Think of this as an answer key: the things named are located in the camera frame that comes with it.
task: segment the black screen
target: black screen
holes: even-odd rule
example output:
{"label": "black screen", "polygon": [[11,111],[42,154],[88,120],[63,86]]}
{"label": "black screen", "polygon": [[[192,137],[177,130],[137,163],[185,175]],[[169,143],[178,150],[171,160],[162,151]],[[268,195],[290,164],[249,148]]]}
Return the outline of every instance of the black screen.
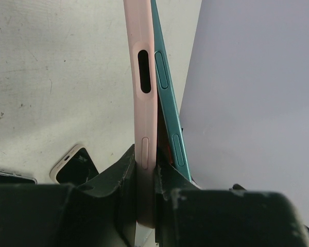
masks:
{"label": "black screen", "polygon": [[79,186],[98,175],[98,171],[85,148],[81,148],[56,176],[57,182]]}
{"label": "black screen", "polygon": [[14,175],[2,175],[0,174],[0,184],[35,184],[32,179],[21,178]]}

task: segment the gray wall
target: gray wall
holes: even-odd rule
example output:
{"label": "gray wall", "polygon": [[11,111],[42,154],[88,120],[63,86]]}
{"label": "gray wall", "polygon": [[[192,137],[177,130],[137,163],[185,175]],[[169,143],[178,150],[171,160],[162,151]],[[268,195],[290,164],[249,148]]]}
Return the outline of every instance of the gray wall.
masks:
{"label": "gray wall", "polygon": [[309,226],[309,1],[203,0],[180,117],[200,186],[280,191]]}

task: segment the pink phone case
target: pink phone case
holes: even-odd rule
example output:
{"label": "pink phone case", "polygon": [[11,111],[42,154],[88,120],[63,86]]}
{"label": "pink phone case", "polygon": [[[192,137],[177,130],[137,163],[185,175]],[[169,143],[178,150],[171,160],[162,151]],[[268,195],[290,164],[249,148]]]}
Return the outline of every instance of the pink phone case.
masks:
{"label": "pink phone case", "polygon": [[[137,220],[154,228],[154,168],[157,155],[157,81],[151,1],[124,0],[134,90]],[[139,52],[148,53],[150,91],[141,89]]]}

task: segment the button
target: button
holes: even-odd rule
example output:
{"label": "button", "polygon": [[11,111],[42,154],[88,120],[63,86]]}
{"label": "button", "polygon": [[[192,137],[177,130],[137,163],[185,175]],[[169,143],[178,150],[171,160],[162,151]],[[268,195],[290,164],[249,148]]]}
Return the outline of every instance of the button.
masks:
{"label": "button", "polygon": [[173,143],[174,143],[175,153],[177,156],[177,163],[179,166],[184,166],[180,138],[177,134],[173,135]]}
{"label": "button", "polygon": [[149,163],[149,139],[144,137],[142,139],[142,168],[148,169]]}
{"label": "button", "polygon": [[160,52],[157,52],[154,55],[156,59],[156,65],[157,65],[157,70],[158,70],[158,77],[160,81],[160,86],[163,89],[168,88],[168,82],[167,82],[167,76],[166,76],[166,71],[165,71],[165,66],[164,66],[164,61],[163,61],[163,56],[161,55]]}

